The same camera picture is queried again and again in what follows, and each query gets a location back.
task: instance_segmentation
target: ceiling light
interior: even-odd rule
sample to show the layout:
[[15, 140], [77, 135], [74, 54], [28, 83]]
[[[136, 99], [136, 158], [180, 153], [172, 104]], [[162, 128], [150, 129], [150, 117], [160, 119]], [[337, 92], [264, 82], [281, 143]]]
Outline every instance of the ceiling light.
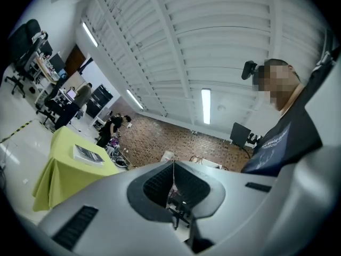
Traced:
[[140, 105], [140, 103], [135, 99], [135, 97], [133, 96], [133, 94], [132, 94], [128, 89], [127, 89], [127, 92], [128, 92], [128, 94], [130, 95], [130, 97], [132, 97], [133, 100], [137, 103], [137, 105], [138, 105], [141, 109], [143, 109], [142, 105]]
[[84, 22], [83, 22], [83, 28], [85, 29], [85, 32], [90, 37], [90, 39], [94, 43], [94, 45], [96, 47], [98, 47], [98, 43], [96, 42], [95, 38], [92, 36], [92, 34], [90, 33], [90, 30], [87, 28], [87, 26], [86, 26], [86, 24]]
[[210, 89], [202, 89], [201, 90], [201, 97], [202, 97], [202, 112], [204, 115], [204, 123], [210, 124], [211, 90]]

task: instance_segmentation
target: person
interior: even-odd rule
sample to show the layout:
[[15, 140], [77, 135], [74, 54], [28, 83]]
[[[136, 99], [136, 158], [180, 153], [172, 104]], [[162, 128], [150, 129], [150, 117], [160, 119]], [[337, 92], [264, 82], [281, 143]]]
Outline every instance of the person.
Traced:
[[122, 116], [113, 116], [111, 117], [104, 127], [101, 129], [100, 136], [101, 138], [97, 142], [97, 145], [104, 148], [111, 138], [115, 136], [117, 130], [121, 127], [123, 122], [131, 122], [132, 119], [126, 115]]
[[[110, 112], [108, 113], [109, 118], [105, 121], [105, 124], [107, 123], [107, 121], [110, 121], [110, 120], [111, 120], [111, 118], [112, 118], [112, 117], [111, 117], [112, 113], [113, 113], [112, 111], [110, 111]], [[117, 113], [117, 114], [114, 115], [113, 117], [122, 117], [122, 115], [121, 115], [120, 113]], [[102, 127], [100, 128], [100, 132], [98, 133], [98, 137], [95, 138], [96, 141], [99, 141], [99, 140], [101, 139], [101, 134], [102, 134], [102, 131], [104, 130], [103, 128], [104, 128], [104, 126], [102, 126]]]
[[277, 125], [262, 137], [242, 173], [277, 176], [286, 164], [296, 163], [305, 154], [322, 146], [319, 134], [305, 105], [327, 77], [332, 65], [314, 71], [304, 86], [292, 65], [270, 59], [253, 76], [253, 85], [265, 91], [280, 112]]
[[91, 88], [92, 84], [88, 83], [77, 91], [74, 101], [65, 106], [64, 112], [60, 115], [60, 117], [54, 124], [54, 127], [51, 128], [52, 131], [58, 130], [60, 127], [65, 126], [69, 123], [74, 115], [89, 100], [92, 94]]

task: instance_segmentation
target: computer monitor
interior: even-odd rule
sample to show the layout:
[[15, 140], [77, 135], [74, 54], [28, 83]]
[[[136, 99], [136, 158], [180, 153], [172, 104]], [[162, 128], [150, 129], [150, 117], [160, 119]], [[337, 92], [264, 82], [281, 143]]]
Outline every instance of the computer monitor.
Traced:
[[52, 47], [50, 46], [50, 44], [49, 44], [49, 42], [48, 41], [46, 41], [45, 43], [44, 43], [44, 45], [42, 45], [41, 47], [40, 47], [40, 52], [41, 53], [44, 53], [46, 56], [47, 55], [52, 55]]
[[74, 90], [70, 89], [66, 94], [72, 99], [75, 99], [76, 92]]
[[243, 125], [235, 122], [233, 124], [232, 132], [230, 135], [230, 139], [232, 139], [232, 144], [243, 147], [246, 143], [247, 138], [249, 137], [250, 132], [250, 129], [247, 129]]
[[58, 55], [58, 53], [50, 58], [50, 63], [52, 64], [54, 70], [58, 73], [61, 71], [66, 65], [63, 62], [62, 58]]
[[66, 73], [66, 71], [64, 69], [62, 69], [61, 71], [58, 72], [59, 77], [62, 76], [67, 76], [68, 74]]

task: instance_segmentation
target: black slot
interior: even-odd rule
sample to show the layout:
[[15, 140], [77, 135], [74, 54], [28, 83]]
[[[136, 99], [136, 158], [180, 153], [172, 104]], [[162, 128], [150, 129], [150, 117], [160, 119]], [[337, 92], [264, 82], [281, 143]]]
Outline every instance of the black slot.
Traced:
[[253, 183], [253, 182], [246, 183], [245, 187], [255, 189], [255, 190], [260, 190], [260, 191], [263, 191], [265, 193], [268, 193], [271, 190], [271, 186], [257, 184], [257, 183]]
[[83, 206], [52, 239], [67, 250], [72, 250], [97, 212], [98, 209], [94, 207]]

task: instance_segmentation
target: desk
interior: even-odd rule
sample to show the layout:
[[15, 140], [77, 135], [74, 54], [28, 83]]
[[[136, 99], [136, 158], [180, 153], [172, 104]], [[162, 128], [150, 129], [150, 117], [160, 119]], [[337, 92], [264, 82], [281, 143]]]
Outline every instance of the desk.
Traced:
[[[103, 167], [74, 160], [74, 144], [99, 154], [104, 159]], [[92, 182], [118, 172], [103, 148], [64, 126], [53, 134], [48, 162], [33, 189], [33, 210], [49, 210]]]
[[57, 97], [59, 97], [60, 95], [62, 95], [69, 103], [74, 101], [74, 99], [70, 97], [69, 95], [67, 95], [66, 93], [64, 93], [64, 90], [61, 88], [58, 89]]
[[37, 66], [39, 67], [40, 71], [43, 73], [43, 75], [45, 76], [45, 78], [48, 81], [48, 84], [42, 89], [42, 91], [39, 93], [37, 99], [35, 100], [34, 104], [36, 104], [38, 102], [38, 100], [40, 99], [40, 97], [42, 96], [42, 94], [47, 91], [47, 88], [51, 85], [51, 84], [57, 84], [57, 81], [55, 81], [52, 77], [51, 72], [49, 71], [49, 69], [47, 68], [47, 66], [45, 65], [46, 62], [43, 62], [38, 53], [36, 52], [36, 57], [35, 57], [35, 62], [37, 63]]

